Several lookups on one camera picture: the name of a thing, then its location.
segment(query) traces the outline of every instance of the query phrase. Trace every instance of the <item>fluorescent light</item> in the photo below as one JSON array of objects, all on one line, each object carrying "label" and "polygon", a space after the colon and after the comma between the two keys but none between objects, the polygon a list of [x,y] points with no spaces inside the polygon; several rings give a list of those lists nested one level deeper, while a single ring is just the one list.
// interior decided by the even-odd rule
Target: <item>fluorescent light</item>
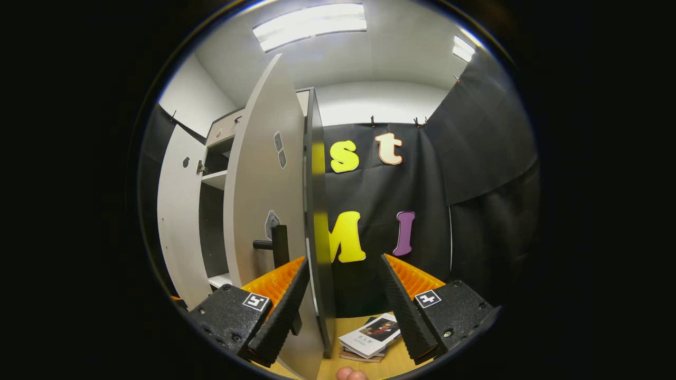
[{"label": "fluorescent light", "polygon": [[309,7],[279,16],[253,29],[264,51],[291,41],[331,32],[366,30],[362,4],[330,4]]},{"label": "fluorescent light", "polygon": [[469,62],[472,60],[472,55],[474,54],[474,48],[472,45],[463,41],[460,37],[456,36],[455,46],[453,46],[453,54]]}]

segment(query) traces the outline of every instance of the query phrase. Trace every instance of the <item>open cabinet door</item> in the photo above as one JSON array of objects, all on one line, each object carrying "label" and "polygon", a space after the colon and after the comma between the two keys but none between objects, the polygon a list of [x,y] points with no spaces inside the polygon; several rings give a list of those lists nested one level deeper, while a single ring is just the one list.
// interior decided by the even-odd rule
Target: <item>open cabinet door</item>
[{"label": "open cabinet door", "polygon": [[[263,72],[235,131],[223,204],[225,252],[233,285],[241,287],[274,269],[268,215],[287,226],[289,259],[306,256],[303,211],[304,116],[281,54]],[[277,359],[304,379],[315,379],[324,351],[310,285],[299,310],[302,328],[289,332]]]},{"label": "open cabinet door", "polygon": [[199,188],[207,149],[180,126],[169,139],[158,186],[158,229],[169,276],[192,310],[211,294],[199,240]]}]

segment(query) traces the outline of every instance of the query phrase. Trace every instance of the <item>book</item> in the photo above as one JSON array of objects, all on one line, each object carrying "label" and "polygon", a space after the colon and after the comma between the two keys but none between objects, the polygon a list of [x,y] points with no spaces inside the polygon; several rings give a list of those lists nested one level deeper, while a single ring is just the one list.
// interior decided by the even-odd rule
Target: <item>book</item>
[{"label": "book", "polygon": [[340,352],[340,357],[343,359],[348,359],[348,360],[357,360],[358,362],[373,362],[373,363],[380,363],[383,360],[382,356],[371,356],[370,358],[363,358],[359,354],[355,354],[354,352],[349,352],[347,348],[343,347],[343,351]]},{"label": "book", "polygon": [[[356,354],[356,352],[352,351],[351,349],[349,349],[349,348],[347,348],[347,347],[343,347],[343,349],[344,349],[346,352],[351,352],[352,354]],[[384,357],[385,357],[385,354],[387,353],[388,350],[389,350],[389,346],[385,347],[385,349],[384,349],[383,351],[380,351],[380,352],[378,352],[377,354],[373,355],[373,358],[375,358],[375,357],[384,358]]]},{"label": "book", "polygon": [[385,313],[338,340],[353,353],[370,359],[389,346],[401,333],[394,315]]},{"label": "book", "polygon": [[[376,320],[376,317],[369,316],[368,320],[366,321],[366,324],[368,325],[369,323],[371,323],[374,320]],[[380,351],[377,354],[373,355],[371,357],[371,359],[376,358],[376,357],[380,357],[380,358],[385,357],[385,354],[387,353],[388,350],[389,350],[389,346],[385,347],[385,349],[383,349],[383,351]],[[343,351],[346,351],[346,352],[349,352],[349,353],[352,353],[352,354],[356,354],[356,352],[352,351],[351,349],[349,349],[347,347],[343,347]]]}]

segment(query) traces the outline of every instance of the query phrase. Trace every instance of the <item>wooden table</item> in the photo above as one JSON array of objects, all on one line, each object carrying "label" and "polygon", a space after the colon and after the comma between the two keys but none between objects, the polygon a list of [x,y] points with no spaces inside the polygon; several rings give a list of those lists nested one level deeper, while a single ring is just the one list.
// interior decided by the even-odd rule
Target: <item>wooden table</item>
[{"label": "wooden table", "polygon": [[[358,362],[356,360],[341,358],[340,351],[342,351],[343,346],[340,344],[338,337],[365,325],[367,320],[367,316],[360,316],[357,318],[336,318],[336,335],[333,351],[331,352],[331,359],[322,359],[322,364],[320,365],[319,373],[317,374],[318,380],[335,380],[336,371],[345,366],[350,366],[355,371],[364,371],[370,380],[379,380],[401,375],[402,373],[411,371],[428,363],[425,362],[416,366],[415,363],[413,363],[413,359],[408,357],[408,351],[406,351],[404,340],[401,337],[397,338],[392,346],[390,346],[389,351],[387,351],[383,361],[380,363]],[[277,362],[272,365],[270,371],[292,379],[298,379]]]}]

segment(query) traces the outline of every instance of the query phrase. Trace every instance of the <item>black curtain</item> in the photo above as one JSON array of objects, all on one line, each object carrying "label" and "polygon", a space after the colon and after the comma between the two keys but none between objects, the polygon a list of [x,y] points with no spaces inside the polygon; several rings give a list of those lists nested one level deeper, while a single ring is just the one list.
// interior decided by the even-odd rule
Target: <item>black curtain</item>
[{"label": "black curtain", "polygon": [[[384,163],[375,137],[394,133],[402,141],[395,153],[403,161]],[[336,173],[331,168],[331,145],[355,143],[359,166]],[[442,178],[434,148],[425,132],[414,124],[343,124],[324,128],[329,228],[338,215],[357,211],[359,238],[366,259],[333,262],[336,316],[349,318],[390,311],[385,292],[372,264],[397,246],[397,214],[413,211],[412,251],[399,258],[442,281],[450,274],[450,224]]]},{"label": "black curtain", "polygon": [[[392,132],[404,160],[388,165],[377,135]],[[350,140],[360,164],[331,168],[330,146]],[[401,258],[442,281],[462,279],[503,304],[537,247],[539,162],[529,119],[511,78],[485,50],[471,62],[427,124],[344,124],[324,128],[329,228],[357,211],[361,262],[333,263],[336,314],[389,311],[372,262],[392,253],[396,214],[416,218],[412,252]]]}]

